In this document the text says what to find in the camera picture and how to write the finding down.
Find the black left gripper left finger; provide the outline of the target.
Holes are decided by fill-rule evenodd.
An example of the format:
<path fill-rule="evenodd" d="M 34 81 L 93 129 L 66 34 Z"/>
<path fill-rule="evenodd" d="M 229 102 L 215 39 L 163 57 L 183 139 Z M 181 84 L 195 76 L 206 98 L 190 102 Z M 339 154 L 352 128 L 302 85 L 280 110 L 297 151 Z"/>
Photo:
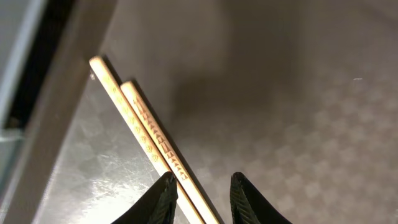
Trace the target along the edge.
<path fill-rule="evenodd" d="M 112 224 L 173 224 L 177 199 L 177 179 L 172 172 L 165 172 Z"/>

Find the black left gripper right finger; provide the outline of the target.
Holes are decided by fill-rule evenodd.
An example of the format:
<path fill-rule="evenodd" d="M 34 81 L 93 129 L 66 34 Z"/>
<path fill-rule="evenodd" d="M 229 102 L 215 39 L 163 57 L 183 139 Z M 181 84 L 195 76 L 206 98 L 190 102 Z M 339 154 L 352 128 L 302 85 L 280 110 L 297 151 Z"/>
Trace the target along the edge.
<path fill-rule="evenodd" d="M 291 224 L 242 172 L 231 176 L 229 201 L 233 224 Z"/>

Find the wooden chopstick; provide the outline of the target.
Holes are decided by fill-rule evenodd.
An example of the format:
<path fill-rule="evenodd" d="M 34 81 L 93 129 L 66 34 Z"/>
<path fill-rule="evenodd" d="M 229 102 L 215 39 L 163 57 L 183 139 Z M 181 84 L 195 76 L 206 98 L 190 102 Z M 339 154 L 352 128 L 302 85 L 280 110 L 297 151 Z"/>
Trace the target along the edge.
<path fill-rule="evenodd" d="M 183 192 L 193 203 L 195 210 L 199 213 L 203 222 L 206 224 L 218 223 L 219 221 L 216 215 L 213 213 L 205 198 L 200 193 L 197 185 L 190 177 L 188 170 L 182 164 L 182 161 L 171 146 L 169 140 L 166 138 L 149 108 L 144 103 L 144 100 L 139 94 L 137 88 L 132 82 L 126 82 L 121 85 L 121 90 L 132 105 L 134 111 L 138 115 L 141 123 L 144 125 L 155 145 L 160 150 L 165 161 L 176 175 L 179 186 L 182 187 Z"/>
<path fill-rule="evenodd" d="M 121 90 L 121 85 L 118 85 L 109 68 L 106 66 L 104 60 L 99 56 L 95 56 L 90 59 L 90 67 L 94 74 L 97 76 L 98 80 L 103 85 L 109 97 L 112 99 L 121 116 L 127 123 L 129 129 L 136 137 L 141 148 L 143 148 L 143 150 L 146 152 L 147 157 L 151 160 L 151 163 L 155 167 L 156 171 L 160 175 L 164 174 L 167 171 L 173 172 L 165 161 L 160 150 L 157 148 L 154 141 L 150 137 L 149 133 L 146 131 L 144 125 L 141 123 L 132 105 L 124 96 L 124 93 Z M 182 187 L 179 186 L 178 181 L 177 192 L 177 203 L 180 206 L 184 215 L 186 216 L 187 220 L 190 223 L 204 223 L 199 213 L 195 210 L 193 203 L 183 192 Z"/>

